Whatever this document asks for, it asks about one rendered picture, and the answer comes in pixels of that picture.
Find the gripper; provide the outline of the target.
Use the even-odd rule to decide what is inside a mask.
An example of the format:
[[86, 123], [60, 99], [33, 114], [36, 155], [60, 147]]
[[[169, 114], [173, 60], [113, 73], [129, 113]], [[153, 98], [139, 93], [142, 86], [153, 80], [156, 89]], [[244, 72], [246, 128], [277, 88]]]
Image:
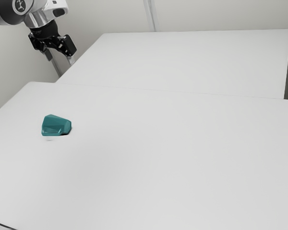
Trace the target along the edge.
[[54, 48], [66, 57], [70, 65], [75, 63], [74, 55], [77, 48], [68, 34], [64, 36], [59, 34], [55, 20], [39, 28], [30, 28], [30, 31], [28, 37], [33, 48], [44, 54], [48, 61], [52, 60], [52, 54], [48, 48]]

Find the teal faceted mug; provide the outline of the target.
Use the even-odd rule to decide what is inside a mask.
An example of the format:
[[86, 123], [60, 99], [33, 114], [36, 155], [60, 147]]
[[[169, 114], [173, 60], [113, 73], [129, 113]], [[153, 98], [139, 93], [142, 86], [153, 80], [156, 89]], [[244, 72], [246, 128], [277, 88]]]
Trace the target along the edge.
[[47, 115], [42, 123], [41, 134], [43, 136], [63, 136], [68, 135], [71, 129], [70, 120], [56, 115]]

